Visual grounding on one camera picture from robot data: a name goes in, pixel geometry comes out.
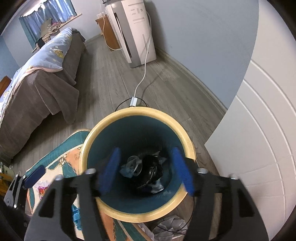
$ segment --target baseboard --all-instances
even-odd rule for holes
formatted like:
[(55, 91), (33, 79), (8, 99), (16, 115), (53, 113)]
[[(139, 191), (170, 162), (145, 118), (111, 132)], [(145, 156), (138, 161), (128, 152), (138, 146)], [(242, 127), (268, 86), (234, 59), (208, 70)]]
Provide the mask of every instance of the baseboard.
[(172, 56), (170, 56), (162, 49), (155, 47), (155, 50), (156, 54), (160, 56), (165, 62), (177, 68), (188, 79), (192, 80), (198, 86), (198, 88), (203, 93), (205, 93), (205, 95), (212, 101), (212, 103), (216, 106), (217, 110), (222, 115), (225, 115), (227, 108), (199, 78), (197, 78), (189, 69), (187, 69), (184, 65), (182, 65), (180, 62), (178, 62), (176, 59), (174, 59)]

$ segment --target blue cloth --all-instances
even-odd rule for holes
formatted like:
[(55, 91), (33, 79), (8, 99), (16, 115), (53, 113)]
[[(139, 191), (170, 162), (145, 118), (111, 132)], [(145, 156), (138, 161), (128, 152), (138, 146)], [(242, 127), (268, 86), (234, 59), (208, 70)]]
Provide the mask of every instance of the blue cloth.
[(53, 22), (66, 22), (70, 17), (77, 15), (70, 0), (47, 0), (43, 4), (45, 9), (40, 7), (38, 11), (19, 18), (33, 49), (40, 38), (41, 25), (46, 20), (52, 18)]
[(70, 48), (73, 31), (77, 30), (66, 28), (61, 31), (17, 70), (9, 88), (0, 97), (0, 126), (5, 110), (24, 77), (38, 69), (43, 69), (46, 72), (59, 72), (63, 70), (64, 56)]
[(80, 220), (80, 208), (77, 208), (74, 204), (71, 206), (71, 208), (72, 208), (73, 222), (75, 223), (76, 228), (82, 231), (82, 225)]

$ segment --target white door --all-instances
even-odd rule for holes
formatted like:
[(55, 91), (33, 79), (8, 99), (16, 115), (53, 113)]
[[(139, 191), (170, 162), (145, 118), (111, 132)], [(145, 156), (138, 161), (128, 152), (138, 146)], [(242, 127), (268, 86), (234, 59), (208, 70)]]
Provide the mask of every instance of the white door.
[(259, 0), (251, 61), (226, 115), (205, 147), (221, 176), (237, 174), (269, 239), (296, 204), (296, 41), (278, 12)]

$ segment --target air purifier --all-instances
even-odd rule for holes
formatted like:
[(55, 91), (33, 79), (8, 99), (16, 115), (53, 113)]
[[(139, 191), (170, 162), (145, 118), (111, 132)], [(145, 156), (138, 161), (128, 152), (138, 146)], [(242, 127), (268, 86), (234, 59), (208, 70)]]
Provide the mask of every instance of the air purifier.
[(148, 15), (143, 0), (108, 1), (106, 13), (131, 68), (156, 60)]

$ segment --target cartoon print blanket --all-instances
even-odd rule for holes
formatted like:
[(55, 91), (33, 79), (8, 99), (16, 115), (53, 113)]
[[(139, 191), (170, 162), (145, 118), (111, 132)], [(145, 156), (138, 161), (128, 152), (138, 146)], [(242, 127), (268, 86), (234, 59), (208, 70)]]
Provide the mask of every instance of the cartoon print blanket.
[(59, 72), (63, 70), (63, 60), (70, 48), (73, 32), (78, 31), (74, 28), (66, 28), (62, 30), (55, 38), (46, 43), (17, 70), (10, 85), (0, 97), (0, 127), (5, 110), (7, 109), (12, 96), (19, 87), (21, 81), (27, 75), (38, 69), (43, 69), (46, 72)]

